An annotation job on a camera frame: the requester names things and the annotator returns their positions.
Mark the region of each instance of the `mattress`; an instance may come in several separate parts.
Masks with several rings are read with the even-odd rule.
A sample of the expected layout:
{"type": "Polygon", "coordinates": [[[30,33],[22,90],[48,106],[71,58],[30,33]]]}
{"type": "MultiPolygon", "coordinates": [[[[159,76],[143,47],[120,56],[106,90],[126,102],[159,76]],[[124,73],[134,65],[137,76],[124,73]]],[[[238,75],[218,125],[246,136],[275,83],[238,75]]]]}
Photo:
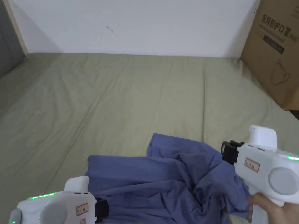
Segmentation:
{"type": "Polygon", "coordinates": [[[220,150],[252,124],[299,153],[299,121],[240,59],[29,54],[0,79],[0,216],[84,175],[90,154],[145,156],[153,133],[220,150]]]}

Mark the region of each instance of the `finger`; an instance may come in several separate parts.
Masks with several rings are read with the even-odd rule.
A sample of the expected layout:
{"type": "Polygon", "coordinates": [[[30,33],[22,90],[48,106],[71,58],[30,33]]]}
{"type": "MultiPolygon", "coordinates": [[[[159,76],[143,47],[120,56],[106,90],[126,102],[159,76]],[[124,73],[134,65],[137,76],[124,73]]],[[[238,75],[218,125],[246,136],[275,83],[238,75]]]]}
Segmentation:
{"type": "Polygon", "coordinates": [[[252,214],[247,216],[247,220],[248,220],[249,222],[252,222],[252,214]]]}
{"type": "Polygon", "coordinates": [[[268,215],[272,215],[277,213],[278,211],[282,211],[281,207],[270,201],[265,195],[262,193],[257,193],[254,195],[250,195],[247,199],[251,204],[258,205],[262,209],[264,209],[268,215]]]}

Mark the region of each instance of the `white wall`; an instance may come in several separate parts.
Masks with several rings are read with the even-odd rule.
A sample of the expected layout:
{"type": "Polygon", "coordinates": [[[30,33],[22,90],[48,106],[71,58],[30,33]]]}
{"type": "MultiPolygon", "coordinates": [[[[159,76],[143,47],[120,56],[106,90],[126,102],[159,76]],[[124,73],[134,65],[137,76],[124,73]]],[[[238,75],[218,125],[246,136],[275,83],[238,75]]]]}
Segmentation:
{"type": "Polygon", "coordinates": [[[260,0],[9,1],[30,53],[239,57],[260,0]]]}

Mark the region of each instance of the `red label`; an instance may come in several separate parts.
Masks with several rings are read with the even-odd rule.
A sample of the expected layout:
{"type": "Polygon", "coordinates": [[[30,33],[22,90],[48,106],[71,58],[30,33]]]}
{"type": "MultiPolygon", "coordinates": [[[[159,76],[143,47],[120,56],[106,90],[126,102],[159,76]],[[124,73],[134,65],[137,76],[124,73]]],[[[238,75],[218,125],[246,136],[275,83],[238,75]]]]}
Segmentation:
{"type": "Polygon", "coordinates": [[[247,166],[249,169],[253,170],[254,172],[257,172],[260,170],[260,164],[249,159],[249,158],[246,158],[245,159],[245,166],[247,166]]]}
{"type": "Polygon", "coordinates": [[[88,203],[76,207],[76,215],[82,215],[88,212],[88,203]]]}

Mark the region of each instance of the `blue cloth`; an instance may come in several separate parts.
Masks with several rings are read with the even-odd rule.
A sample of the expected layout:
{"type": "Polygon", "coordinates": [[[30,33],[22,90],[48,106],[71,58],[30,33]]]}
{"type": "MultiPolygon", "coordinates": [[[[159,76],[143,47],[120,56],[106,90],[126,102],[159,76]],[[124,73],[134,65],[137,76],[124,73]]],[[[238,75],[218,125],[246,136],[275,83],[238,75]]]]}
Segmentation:
{"type": "Polygon", "coordinates": [[[88,161],[88,191],[109,203],[105,223],[227,224],[224,208],[247,215],[247,186],[207,144],[154,134],[147,157],[88,161]]]}

